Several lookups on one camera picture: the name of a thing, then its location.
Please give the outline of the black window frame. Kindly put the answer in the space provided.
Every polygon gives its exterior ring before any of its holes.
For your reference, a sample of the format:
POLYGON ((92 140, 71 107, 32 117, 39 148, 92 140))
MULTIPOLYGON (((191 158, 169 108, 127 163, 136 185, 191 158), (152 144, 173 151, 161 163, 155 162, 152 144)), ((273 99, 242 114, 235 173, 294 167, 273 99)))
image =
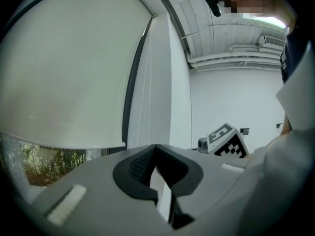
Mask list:
POLYGON ((122 122, 122 141, 124 142, 124 145, 122 147, 114 147, 114 148, 101 148, 101 149, 87 149, 86 150, 86 156, 87 159, 96 159, 101 156, 113 154, 116 152, 120 152, 123 150, 127 149, 127 142, 128 142, 128 128, 129 128, 129 120, 130 120, 130 111, 131 111, 131 105, 132 105, 132 100, 133 100, 133 93, 134 93, 134 87, 135 87, 135 82, 136 82, 136 77, 137 77, 137 71, 143 51, 143 47, 145 44, 145 40, 148 34, 148 31, 150 29, 151 23, 155 16, 152 16, 151 19, 149 20, 142 37, 140 39, 140 42, 138 44, 129 78, 128 78, 128 83, 127 83, 127 88, 126 88, 126 96, 125 96, 125 102, 124 102, 124 111, 123 111, 123 122, 122 122))

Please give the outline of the green trees and shrubs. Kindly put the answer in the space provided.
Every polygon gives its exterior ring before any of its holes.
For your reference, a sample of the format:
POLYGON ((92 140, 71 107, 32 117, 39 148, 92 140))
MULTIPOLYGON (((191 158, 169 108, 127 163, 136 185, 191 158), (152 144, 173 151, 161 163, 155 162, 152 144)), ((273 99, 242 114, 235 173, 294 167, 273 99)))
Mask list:
POLYGON ((0 164, 18 182, 50 186, 86 161, 83 149, 45 147, 0 133, 0 164))

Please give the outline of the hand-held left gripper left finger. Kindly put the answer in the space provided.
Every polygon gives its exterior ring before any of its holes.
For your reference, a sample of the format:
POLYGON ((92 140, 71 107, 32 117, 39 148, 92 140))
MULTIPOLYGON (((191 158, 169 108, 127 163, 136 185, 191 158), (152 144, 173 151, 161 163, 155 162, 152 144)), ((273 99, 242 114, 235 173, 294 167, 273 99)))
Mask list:
POLYGON ((155 146, 128 149, 83 163, 33 201, 49 236, 165 236, 173 228, 150 188, 155 146))

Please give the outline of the white air conditioner unit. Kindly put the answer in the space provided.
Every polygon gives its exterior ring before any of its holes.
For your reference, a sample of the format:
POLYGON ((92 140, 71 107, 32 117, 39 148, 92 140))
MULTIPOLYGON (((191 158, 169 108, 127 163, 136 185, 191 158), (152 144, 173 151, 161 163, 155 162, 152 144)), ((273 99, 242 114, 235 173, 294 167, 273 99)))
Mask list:
POLYGON ((284 40, 265 35, 260 36, 257 43, 259 52, 274 55, 280 55, 284 50, 284 46, 285 46, 284 40))

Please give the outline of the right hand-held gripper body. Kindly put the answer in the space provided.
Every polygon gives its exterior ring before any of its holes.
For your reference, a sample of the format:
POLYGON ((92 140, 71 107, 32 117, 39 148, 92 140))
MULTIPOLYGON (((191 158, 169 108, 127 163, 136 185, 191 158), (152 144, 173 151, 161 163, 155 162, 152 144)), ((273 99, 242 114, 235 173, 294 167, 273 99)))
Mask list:
POLYGON ((224 123, 206 137, 199 138, 197 150, 200 153, 235 158, 246 158, 249 155, 239 131, 229 123, 224 123))

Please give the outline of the white roller blind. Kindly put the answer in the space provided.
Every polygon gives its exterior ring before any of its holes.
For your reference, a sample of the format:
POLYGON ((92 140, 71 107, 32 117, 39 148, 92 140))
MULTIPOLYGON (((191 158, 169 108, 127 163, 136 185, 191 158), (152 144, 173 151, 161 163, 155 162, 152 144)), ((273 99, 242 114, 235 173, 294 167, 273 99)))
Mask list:
POLYGON ((55 148, 116 148, 151 14, 140 0, 36 0, 0 43, 0 133, 55 148))

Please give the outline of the long ceiling light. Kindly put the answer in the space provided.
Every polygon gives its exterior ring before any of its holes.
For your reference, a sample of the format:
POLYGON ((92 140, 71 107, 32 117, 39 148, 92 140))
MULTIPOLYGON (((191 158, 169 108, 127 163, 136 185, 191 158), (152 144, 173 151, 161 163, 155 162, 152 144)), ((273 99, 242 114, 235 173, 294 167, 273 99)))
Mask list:
POLYGON ((286 24, 284 24, 281 20, 279 20, 275 17, 259 17, 259 16, 256 16, 254 14, 243 13, 243 18, 265 22, 265 23, 280 27, 282 29, 286 28, 286 24))

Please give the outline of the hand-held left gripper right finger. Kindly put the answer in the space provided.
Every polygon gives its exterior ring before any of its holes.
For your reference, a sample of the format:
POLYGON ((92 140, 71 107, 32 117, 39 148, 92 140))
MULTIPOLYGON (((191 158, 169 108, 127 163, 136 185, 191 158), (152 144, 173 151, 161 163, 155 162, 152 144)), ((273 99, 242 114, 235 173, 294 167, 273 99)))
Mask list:
POLYGON ((248 236, 243 217, 262 174, 264 153, 252 159, 156 145, 157 168, 171 189, 170 230, 158 236, 248 236))

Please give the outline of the person's right forearm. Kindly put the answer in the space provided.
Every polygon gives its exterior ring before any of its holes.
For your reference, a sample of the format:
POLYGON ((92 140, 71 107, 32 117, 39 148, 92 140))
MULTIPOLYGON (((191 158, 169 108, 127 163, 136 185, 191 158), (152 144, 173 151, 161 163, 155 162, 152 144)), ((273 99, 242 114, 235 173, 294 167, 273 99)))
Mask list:
POLYGON ((281 130, 279 136, 274 138, 267 146, 270 147, 272 144, 279 141, 280 139, 286 138, 291 132, 292 132, 291 124, 290 124, 287 116, 285 116, 284 120, 283 120, 283 127, 282 127, 282 130, 281 130))

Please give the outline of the white ceiling pipes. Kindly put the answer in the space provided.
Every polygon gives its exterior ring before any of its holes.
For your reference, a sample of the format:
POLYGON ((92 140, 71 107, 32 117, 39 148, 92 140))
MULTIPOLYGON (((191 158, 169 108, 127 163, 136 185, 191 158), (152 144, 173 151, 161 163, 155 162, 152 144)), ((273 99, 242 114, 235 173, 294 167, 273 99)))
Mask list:
POLYGON ((212 54, 192 58, 186 53, 186 59, 192 68, 200 68, 209 65, 235 64, 237 67, 249 64, 272 65, 280 64, 280 55, 283 51, 282 46, 264 45, 237 45, 230 46, 228 52, 212 54))

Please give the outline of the person's dark shirt torso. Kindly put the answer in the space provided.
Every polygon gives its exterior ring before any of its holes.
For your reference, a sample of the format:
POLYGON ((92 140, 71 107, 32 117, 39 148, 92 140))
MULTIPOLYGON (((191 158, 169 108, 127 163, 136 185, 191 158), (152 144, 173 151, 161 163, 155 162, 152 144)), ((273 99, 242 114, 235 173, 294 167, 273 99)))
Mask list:
POLYGON ((280 69, 284 84, 304 55, 308 41, 309 37, 301 26, 295 27, 291 33, 286 35, 285 46, 280 56, 280 69))

